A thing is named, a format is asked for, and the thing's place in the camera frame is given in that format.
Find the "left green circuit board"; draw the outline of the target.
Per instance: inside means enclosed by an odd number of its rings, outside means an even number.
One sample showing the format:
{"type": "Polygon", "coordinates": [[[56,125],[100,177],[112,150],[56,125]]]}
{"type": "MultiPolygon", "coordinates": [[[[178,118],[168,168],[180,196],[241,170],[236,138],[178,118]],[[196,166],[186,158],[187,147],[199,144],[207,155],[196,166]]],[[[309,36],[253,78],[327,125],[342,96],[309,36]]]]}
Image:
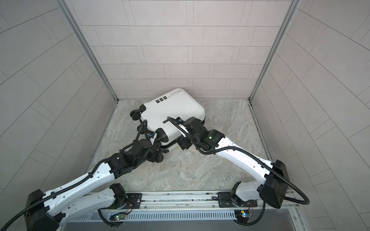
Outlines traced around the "left green circuit board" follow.
{"type": "Polygon", "coordinates": [[[127,217],[126,213],[117,213],[117,214],[113,214],[111,217],[110,217],[110,221],[119,221],[119,220],[125,220],[127,217]]]}

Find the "aluminium mounting rail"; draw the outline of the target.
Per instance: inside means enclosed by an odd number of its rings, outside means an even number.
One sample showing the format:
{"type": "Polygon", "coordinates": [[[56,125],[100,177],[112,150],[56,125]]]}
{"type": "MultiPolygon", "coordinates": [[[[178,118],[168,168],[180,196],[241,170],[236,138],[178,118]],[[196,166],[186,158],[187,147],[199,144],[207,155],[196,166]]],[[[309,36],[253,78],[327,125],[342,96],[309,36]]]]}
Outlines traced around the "aluminium mounting rail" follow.
{"type": "Polygon", "coordinates": [[[69,216],[101,209],[103,212],[137,212],[165,210],[216,210],[220,203],[213,200],[217,191],[132,191],[119,196],[112,189],[98,192],[71,190],[45,202],[51,215],[65,213],[69,216]]]}

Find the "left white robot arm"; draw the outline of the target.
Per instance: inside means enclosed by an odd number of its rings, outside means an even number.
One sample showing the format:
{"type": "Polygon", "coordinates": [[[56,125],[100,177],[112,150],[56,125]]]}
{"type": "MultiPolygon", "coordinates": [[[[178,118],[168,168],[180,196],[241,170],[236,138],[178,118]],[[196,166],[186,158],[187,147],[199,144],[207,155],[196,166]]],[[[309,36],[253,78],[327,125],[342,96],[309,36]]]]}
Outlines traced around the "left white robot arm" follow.
{"type": "Polygon", "coordinates": [[[24,214],[28,231],[56,231],[69,219],[96,209],[117,209],[133,202],[123,186],[114,183],[108,188],[90,194],[93,189],[132,172],[146,161],[160,163],[163,151],[159,142],[136,140],[129,151],[120,150],[99,161],[88,173],[53,190],[32,192],[24,214]]]}

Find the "green circuit board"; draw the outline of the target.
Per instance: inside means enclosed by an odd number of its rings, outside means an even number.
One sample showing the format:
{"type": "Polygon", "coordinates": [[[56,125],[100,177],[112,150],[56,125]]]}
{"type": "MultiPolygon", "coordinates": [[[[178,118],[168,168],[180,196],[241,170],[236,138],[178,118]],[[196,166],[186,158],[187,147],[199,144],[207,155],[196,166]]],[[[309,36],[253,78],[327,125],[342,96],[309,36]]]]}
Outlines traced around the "green circuit board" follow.
{"type": "Polygon", "coordinates": [[[126,213],[117,213],[117,214],[113,214],[111,217],[110,217],[110,221],[119,221],[119,220],[125,220],[127,217],[126,213]]]}
{"type": "Polygon", "coordinates": [[[252,213],[248,210],[235,210],[235,222],[241,224],[248,224],[252,218],[252,213]]]}

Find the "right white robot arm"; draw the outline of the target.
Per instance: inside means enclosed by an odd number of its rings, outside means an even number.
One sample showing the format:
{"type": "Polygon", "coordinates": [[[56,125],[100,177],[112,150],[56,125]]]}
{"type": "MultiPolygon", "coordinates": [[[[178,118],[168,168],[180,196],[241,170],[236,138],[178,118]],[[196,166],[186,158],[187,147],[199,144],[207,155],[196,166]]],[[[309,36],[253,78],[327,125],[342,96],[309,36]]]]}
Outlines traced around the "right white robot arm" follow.
{"type": "Polygon", "coordinates": [[[167,120],[181,132],[182,137],[176,141],[183,150],[193,145],[201,154],[223,157],[254,177],[253,182],[234,185],[230,196],[235,206],[261,199],[273,208],[281,208],[288,186],[278,178],[284,174],[273,162],[251,154],[217,130],[207,130],[195,117],[186,121],[172,117],[167,120]]]}

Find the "black suitcase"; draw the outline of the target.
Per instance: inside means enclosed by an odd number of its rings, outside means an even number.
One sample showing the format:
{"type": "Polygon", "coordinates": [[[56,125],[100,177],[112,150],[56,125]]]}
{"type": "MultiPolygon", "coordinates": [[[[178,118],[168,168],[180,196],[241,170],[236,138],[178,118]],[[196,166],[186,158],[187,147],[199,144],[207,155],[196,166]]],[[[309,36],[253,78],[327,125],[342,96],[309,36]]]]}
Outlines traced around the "black suitcase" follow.
{"type": "Polygon", "coordinates": [[[195,117],[205,121],[205,109],[181,88],[174,89],[152,101],[140,105],[130,113],[133,120],[147,121],[146,134],[161,152],[169,152],[177,146],[181,132],[167,120],[167,117],[184,122],[195,117]]]}

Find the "right green circuit board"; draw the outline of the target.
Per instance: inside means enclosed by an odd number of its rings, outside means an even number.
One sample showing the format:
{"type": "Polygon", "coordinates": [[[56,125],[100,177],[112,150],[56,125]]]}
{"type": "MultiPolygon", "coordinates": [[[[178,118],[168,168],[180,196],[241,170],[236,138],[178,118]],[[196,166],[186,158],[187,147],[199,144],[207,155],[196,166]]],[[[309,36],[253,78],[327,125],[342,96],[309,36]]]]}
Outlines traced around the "right green circuit board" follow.
{"type": "Polygon", "coordinates": [[[248,210],[235,210],[235,222],[241,224],[248,224],[252,218],[252,213],[248,210]]]}

